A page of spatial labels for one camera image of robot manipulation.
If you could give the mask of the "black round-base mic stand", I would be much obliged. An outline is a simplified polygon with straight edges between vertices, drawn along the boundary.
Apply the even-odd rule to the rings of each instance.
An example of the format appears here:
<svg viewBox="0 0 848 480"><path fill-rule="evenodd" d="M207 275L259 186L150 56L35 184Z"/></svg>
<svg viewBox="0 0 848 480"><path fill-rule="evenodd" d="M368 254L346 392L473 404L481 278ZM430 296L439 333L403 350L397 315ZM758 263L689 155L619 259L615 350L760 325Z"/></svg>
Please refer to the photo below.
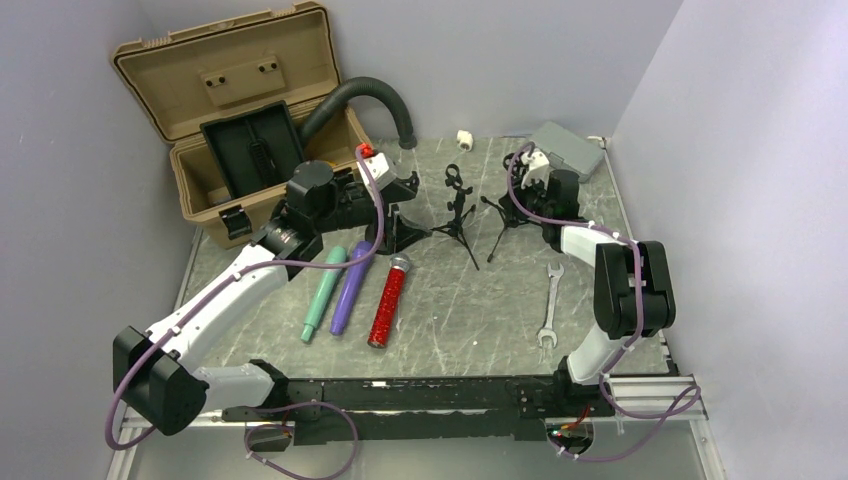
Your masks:
<svg viewBox="0 0 848 480"><path fill-rule="evenodd" d="M380 190L383 213L367 226L365 240L377 246L377 254L391 255L430 236L421 225L400 212L399 204L417 196L420 180L415 171L407 179L395 179Z"/></svg>

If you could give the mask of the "black tripod shock-mount stand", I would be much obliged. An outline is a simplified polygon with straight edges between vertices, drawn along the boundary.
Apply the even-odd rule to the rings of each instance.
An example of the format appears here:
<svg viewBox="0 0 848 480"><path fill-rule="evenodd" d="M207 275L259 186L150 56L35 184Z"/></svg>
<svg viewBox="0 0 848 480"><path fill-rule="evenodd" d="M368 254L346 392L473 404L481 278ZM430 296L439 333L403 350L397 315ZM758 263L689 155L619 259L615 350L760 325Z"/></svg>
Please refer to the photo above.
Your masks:
<svg viewBox="0 0 848 480"><path fill-rule="evenodd" d="M509 175L509 185L512 187L513 193L516 197L519 197L522 178L526 171L527 167L518 161L517 165L513 167L512 173ZM489 200L486 196L481 195L480 201L485 205L494 208L498 212L502 222L502 229L487 257L487 262L491 263L503 235L511 228L518 228L522 225L528 224L529 218L517 209L509 193L505 193L497 201Z"/></svg>

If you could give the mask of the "red microphone silver grille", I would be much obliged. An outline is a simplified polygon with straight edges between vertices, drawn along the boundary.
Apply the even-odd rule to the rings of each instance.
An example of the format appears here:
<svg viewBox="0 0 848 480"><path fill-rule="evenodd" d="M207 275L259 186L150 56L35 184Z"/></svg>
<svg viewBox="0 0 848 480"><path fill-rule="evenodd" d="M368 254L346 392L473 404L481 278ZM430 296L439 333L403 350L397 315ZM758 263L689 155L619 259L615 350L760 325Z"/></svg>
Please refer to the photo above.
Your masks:
<svg viewBox="0 0 848 480"><path fill-rule="evenodd" d="M390 258L390 268L375 313L367 344L382 349L387 346L392 324L397 313L406 275L412 262L405 253L397 253Z"/></svg>

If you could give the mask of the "black tripod mic stand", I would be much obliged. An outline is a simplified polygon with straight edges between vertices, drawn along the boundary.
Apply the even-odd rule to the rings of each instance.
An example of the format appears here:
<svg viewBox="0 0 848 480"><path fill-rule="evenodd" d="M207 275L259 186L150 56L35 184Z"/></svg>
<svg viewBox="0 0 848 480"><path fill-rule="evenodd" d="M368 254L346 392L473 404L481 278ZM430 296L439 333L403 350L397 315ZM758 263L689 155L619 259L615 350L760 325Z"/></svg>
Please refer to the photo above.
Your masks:
<svg viewBox="0 0 848 480"><path fill-rule="evenodd" d="M460 168L458 165L453 163L448 164L445 168L445 185L455 191L454 199L446 203L447 209L453 213L453 218L443 225L432 227L431 231L445 234L456 240L467 251L475 269L479 270L479 264L472 252L471 246L468 243L464 232L464 222L466 218L476 211L475 205L472 205L468 210L465 210L467 197L473 192L473 188L471 186L467 188L464 187Z"/></svg>

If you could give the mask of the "mint green microphone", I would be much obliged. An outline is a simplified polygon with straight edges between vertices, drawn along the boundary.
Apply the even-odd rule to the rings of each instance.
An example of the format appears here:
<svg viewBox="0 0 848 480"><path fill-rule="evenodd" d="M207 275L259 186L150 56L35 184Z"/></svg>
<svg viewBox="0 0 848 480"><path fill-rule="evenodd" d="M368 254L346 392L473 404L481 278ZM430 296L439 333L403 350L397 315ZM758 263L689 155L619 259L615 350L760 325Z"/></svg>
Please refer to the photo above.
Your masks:
<svg viewBox="0 0 848 480"><path fill-rule="evenodd" d="M327 264L342 264L347 261L347 249L335 246L326 258ZM335 289L341 270L325 269L320 282L315 290L303 322L303 330L300 339L304 343L310 343L315 331L320 327L330 297Z"/></svg>

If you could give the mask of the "purple microphone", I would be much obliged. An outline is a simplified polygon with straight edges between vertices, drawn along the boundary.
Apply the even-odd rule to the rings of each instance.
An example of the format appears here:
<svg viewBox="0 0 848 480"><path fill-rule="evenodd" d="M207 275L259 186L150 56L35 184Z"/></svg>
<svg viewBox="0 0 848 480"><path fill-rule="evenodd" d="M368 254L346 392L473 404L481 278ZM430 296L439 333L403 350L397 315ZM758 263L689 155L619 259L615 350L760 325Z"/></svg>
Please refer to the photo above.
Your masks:
<svg viewBox="0 0 848 480"><path fill-rule="evenodd" d="M363 259L363 261L350 267L345 274L342 290L338 297L329 328L329 332L333 336L341 336L347 327L354 303L372 261L372 255L368 254L372 247L373 244L371 242L363 240L353 249L352 259Z"/></svg>

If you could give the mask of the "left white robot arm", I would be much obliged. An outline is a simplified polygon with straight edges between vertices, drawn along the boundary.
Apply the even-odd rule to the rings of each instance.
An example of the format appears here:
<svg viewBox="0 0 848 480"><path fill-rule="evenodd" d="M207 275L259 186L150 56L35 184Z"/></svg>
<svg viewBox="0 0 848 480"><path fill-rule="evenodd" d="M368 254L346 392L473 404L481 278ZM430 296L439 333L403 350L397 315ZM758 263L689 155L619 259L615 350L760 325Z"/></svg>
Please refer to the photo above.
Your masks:
<svg viewBox="0 0 848 480"><path fill-rule="evenodd" d="M145 331L127 327L115 337L116 398L166 436L210 410L247 407L264 420L279 417L290 401L282 372L262 360L222 368L202 360L247 311L314 267L323 234L365 226L379 253L397 246L397 205L414 199L419 185L417 172L398 177L383 154L341 170L324 161L299 165L270 220L222 274Z"/></svg>

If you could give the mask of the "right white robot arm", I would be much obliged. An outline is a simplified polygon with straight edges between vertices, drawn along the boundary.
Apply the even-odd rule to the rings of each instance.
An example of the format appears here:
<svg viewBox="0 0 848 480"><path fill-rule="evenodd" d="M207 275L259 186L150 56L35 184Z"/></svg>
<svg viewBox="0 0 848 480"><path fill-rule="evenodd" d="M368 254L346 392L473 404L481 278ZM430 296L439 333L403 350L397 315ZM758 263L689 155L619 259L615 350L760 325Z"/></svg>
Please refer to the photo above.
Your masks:
<svg viewBox="0 0 848 480"><path fill-rule="evenodd" d="M653 337L676 319L676 304L667 255L658 241L636 241L573 216L576 174L555 170L545 182L509 194L528 218L554 227L558 250L594 270L594 326L580 346L565 357L568 377L551 388L557 411L574 415L590 399L587 385L597 385L642 338Z"/></svg>

